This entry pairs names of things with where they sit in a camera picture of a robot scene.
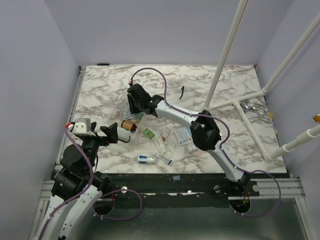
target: small vial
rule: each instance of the small vial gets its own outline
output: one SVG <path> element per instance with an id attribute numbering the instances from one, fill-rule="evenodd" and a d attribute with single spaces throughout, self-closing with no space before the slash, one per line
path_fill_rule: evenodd
<path id="1" fill-rule="evenodd" d="M 157 154 L 155 155 L 155 157 L 158 158 L 158 159 L 161 159 L 162 161 L 164 161 L 164 162 L 165 162 L 166 164 L 168 164 L 168 165 L 171 165 L 171 164 L 173 163 L 172 160 L 170 160 L 170 159 L 162 156 L 160 153 L 157 153 Z"/>
<path id="2" fill-rule="evenodd" d="M 132 135 L 131 131 L 125 130 L 122 127 L 118 127 L 116 130 L 118 132 L 118 138 L 120 140 L 125 141 L 125 142 L 130 141 L 131 135 Z"/>
<path id="3" fill-rule="evenodd" d="M 158 159 L 154 156 L 136 156 L 135 159 L 140 164 L 156 164 Z"/>

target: small box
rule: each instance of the small box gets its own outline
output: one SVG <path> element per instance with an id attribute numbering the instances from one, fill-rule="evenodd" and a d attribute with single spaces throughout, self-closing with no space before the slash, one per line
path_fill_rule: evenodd
<path id="1" fill-rule="evenodd" d="M 143 130 L 143 134 L 146 135 L 150 140 L 155 136 L 155 134 L 149 128 Z"/>

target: small orange object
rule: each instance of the small orange object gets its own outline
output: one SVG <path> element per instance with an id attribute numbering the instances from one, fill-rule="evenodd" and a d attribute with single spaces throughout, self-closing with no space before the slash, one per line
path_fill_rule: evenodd
<path id="1" fill-rule="evenodd" d="M 320 123 L 320 113 L 318 113 L 317 115 L 314 115 L 313 120 L 314 120 L 316 123 Z"/>

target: white pvc pipe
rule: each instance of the white pvc pipe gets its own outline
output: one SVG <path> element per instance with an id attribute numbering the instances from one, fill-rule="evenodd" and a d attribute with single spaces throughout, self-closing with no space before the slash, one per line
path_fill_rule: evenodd
<path id="1" fill-rule="evenodd" d="M 208 106 L 210 104 L 210 101 L 211 101 L 211 98 L 212 98 L 212 96 L 214 94 L 214 91 L 216 89 L 218 80 L 220 78 L 222 69 L 223 69 L 223 67 L 225 65 L 229 50 L 230 50 L 231 45 L 232 45 L 232 43 L 234 41 L 234 38 L 236 36 L 238 27 L 240 25 L 242 16 L 243 16 L 243 14 L 245 12 L 245 9 L 246 9 L 246 6 L 248 4 L 248 1 L 249 0 L 240 0 L 238 8 L 236 9 L 236 12 L 235 12 L 232 24 L 231 24 L 231 28 L 230 28 L 228 37 L 226 38 L 226 41 L 225 41 L 225 44 L 224 44 L 224 48 L 222 50 L 222 54 L 221 54 L 220 59 L 219 59 L 218 66 L 216 67 L 216 71 L 215 71 L 215 74 L 214 74 L 213 79 L 212 79 L 212 84 L 210 86 L 208 95 L 206 96 L 206 100 L 205 100 L 205 103 L 204 103 L 204 108 L 205 109 L 208 108 Z"/>
<path id="2" fill-rule="evenodd" d="M 264 93 L 267 93 L 272 86 L 272 84 L 276 81 L 276 79 L 279 77 L 279 75 L 282 73 L 282 71 L 285 69 L 285 67 L 288 65 L 288 63 L 291 61 L 291 59 L 295 56 L 295 54 L 298 52 L 298 50 L 301 48 L 301 46 L 305 43 L 305 41 L 308 39 L 308 37 L 312 34 L 312 32 L 316 29 L 316 27 L 320 23 L 320 13 L 315 17 L 315 19 L 311 22 L 311 24 L 308 26 L 308 28 L 305 30 L 303 35 L 300 37 L 300 39 L 296 42 L 292 50 L 289 52 L 289 54 L 286 56 L 286 58 L 283 60 L 279 68 L 275 71 L 275 73 L 272 75 L 270 80 L 266 83 L 266 85 L 262 88 L 262 91 Z"/>
<path id="3" fill-rule="evenodd" d="M 307 131 L 303 132 L 299 136 L 295 138 L 295 140 L 279 147 L 273 153 L 267 156 L 268 160 L 274 160 L 277 157 L 283 156 L 295 149 L 295 147 L 305 144 L 312 139 L 315 139 L 320 136 L 320 124 L 315 126 L 314 128 L 308 129 Z"/>
<path id="4" fill-rule="evenodd" d="M 260 137 L 258 136 L 258 134 L 256 133 L 256 131 L 254 130 L 254 128 L 251 125 L 251 122 L 249 121 L 249 119 L 247 118 L 246 113 L 244 112 L 244 110 L 242 109 L 242 107 L 240 106 L 239 101 L 234 100 L 233 101 L 233 105 L 235 106 L 235 108 L 238 110 L 240 116 L 242 117 L 244 124 L 246 125 L 246 127 L 248 128 L 249 132 L 251 133 L 251 136 L 253 137 L 255 143 L 257 144 L 257 146 L 259 147 L 260 151 L 262 152 L 262 156 L 263 158 L 267 161 L 267 157 L 268 157 L 268 152 L 265 149 L 264 144 L 261 142 Z"/>
<path id="5" fill-rule="evenodd" d="M 257 91 L 257 92 L 254 92 L 254 93 L 250 93 L 250 94 L 247 94 L 247 95 L 237 96 L 237 97 L 232 98 L 230 100 L 222 101 L 222 102 L 216 103 L 214 105 L 211 105 L 210 109 L 216 109 L 216 108 L 220 108 L 220 107 L 223 107 L 223 106 L 226 106 L 226 105 L 231 105 L 231 104 L 234 104 L 234 101 L 241 102 L 241 101 L 247 100 L 247 99 L 254 99 L 254 98 L 257 98 L 257 97 L 262 97 L 263 95 L 264 95 L 264 93 L 260 90 L 260 91 Z"/>

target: blue and white package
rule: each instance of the blue and white package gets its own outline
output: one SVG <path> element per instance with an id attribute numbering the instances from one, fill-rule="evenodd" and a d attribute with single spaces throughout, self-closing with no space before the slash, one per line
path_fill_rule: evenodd
<path id="1" fill-rule="evenodd" d="M 160 153 L 157 153 L 157 154 L 155 155 L 155 157 L 158 158 L 158 159 L 161 159 L 162 161 L 164 161 L 164 162 L 165 162 L 166 164 L 168 164 L 168 165 L 171 165 L 171 164 L 173 163 L 172 160 L 170 160 L 170 159 L 162 156 Z"/>
<path id="2" fill-rule="evenodd" d="M 139 164 L 156 164 L 158 159 L 154 156 L 136 156 L 135 159 Z"/>
<path id="3" fill-rule="evenodd" d="M 181 127 L 174 132 L 179 146 L 192 144 L 192 134 L 188 127 Z"/>

